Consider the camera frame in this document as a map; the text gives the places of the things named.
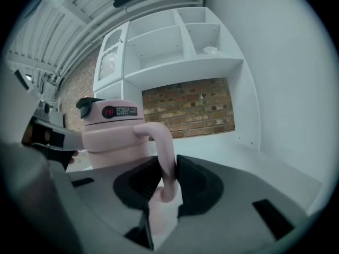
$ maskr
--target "ceiling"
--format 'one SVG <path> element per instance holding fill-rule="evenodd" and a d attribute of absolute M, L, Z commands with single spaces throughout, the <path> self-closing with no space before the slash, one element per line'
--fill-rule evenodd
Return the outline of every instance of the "ceiling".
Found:
<path fill-rule="evenodd" d="M 155 11 L 202 2 L 138 0 L 126 8 L 114 8 L 113 0 L 42 0 L 17 30 L 6 60 L 11 71 L 31 76 L 44 98 L 53 98 L 61 81 L 118 25 Z"/>

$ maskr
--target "kettle handle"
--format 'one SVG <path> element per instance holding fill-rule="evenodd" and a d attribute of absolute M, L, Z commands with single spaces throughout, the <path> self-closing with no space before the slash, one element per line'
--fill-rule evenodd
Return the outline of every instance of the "kettle handle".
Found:
<path fill-rule="evenodd" d="M 139 137 L 149 135 L 155 141 L 164 187 L 157 187 L 153 199 L 159 202 L 172 201 L 178 189 L 178 182 L 175 177 L 175 153 L 171 132 L 158 122 L 135 125 L 133 131 Z"/>

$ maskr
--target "brick wall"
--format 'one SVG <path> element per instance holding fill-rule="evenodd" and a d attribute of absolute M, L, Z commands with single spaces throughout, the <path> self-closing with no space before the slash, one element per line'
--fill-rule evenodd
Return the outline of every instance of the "brick wall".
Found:
<path fill-rule="evenodd" d="M 68 129 L 83 132 L 76 102 L 93 97 L 93 79 L 100 47 L 73 71 L 57 97 Z M 225 79 L 208 79 L 146 90 L 142 93 L 145 120 L 165 124 L 174 138 L 234 130 L 234 118 Z"/>
<path fill-rule="evenodd" d="M 233 131 L 226 79 L 207 79 L 142 92 L 145 120 L 166 125 L 173 138 Z"/>
<path fill-rule="evenodd" d="M 83 97 L 94 97 L 93 79 L 100 47 L 96 48 L 69 76 L 60 88 L 57 97 L 61 97 L 61 109 L 65 115 L 65 127 L 83 132 L 84 122 L 80 119 L 80 111 L 76 102 Z"/>

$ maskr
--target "shelf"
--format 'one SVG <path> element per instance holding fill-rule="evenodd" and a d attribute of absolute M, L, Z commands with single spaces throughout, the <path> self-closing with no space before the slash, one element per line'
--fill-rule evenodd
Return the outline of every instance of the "shelf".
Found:
<path fill-rule="evenodd" d="M 122 98 L 127 101 L 131 101 L 136 103 L 140 107 L 143 107 L 142 103 L 142 91 L 141 89 L 137 88 L 136 86 L 132 85 L 131 83 L 127 82 L 126 80 L 122 80 Z"/>
<path fill-rule="evenodd" d="M 126 43 L 124 75 L 184 59 L 180 26 L 170 26 L 135 37 Z"/>
<path fill-rule="evenodd" d="M 214 23 L 214 14 L 205 7 L 186 7 L 177 10 L 184 24 Z"/>
<path fill-rule="evenodd" d="M 227 44 L 221 41 L 219 24 L 196 23 L 185 26 L 198 56 L 228 56 Z M 204 52 L 204 48 L 208 46 L 216 47 L 221 53 L 212 55 Z"/>
<path fill-rule="evenodd" d="M 95 98 L 99 99 L 122 99 L 122 81 L 108 85 L 95 93 Z"/>
<path fill-rule="evenodd" d="M 147 32 L 177 25 L 173 10 L 147 15 L 130 23 L 127 40 L 131 40 Z"/>
<path fill-rule="evenodd" d="M 141 90 L 210 78 L 228 77 L 241 64 L 242 59 L 226 57 L 200 57 L 168 62 L 124 76 Z"/>

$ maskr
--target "cabinet door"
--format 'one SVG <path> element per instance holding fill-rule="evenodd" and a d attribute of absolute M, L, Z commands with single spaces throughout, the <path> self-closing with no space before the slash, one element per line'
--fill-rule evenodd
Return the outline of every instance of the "cabinet door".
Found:
<path fill-rule="evenodd" d="M 93 92 L 122 78 L 129 24 L 126 22 L 105 36 L 95 67 Z"/>

